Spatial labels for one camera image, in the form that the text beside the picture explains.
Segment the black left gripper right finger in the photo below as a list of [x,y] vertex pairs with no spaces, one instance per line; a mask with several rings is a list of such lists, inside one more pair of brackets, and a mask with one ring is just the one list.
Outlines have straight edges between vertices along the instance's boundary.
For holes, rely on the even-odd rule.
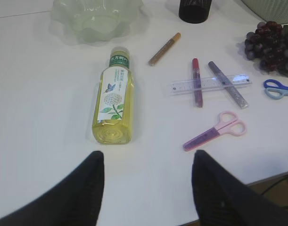
[[202,226],[288,226],[288,211],[251,190],[204,150],[195,152],[191,183]]

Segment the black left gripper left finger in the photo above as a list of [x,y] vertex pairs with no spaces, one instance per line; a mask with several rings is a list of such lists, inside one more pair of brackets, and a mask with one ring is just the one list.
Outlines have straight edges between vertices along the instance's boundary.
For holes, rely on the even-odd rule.
[[0,226],[95,226],[104,184],[104,155],[94,151],[52,189],[0,218]]

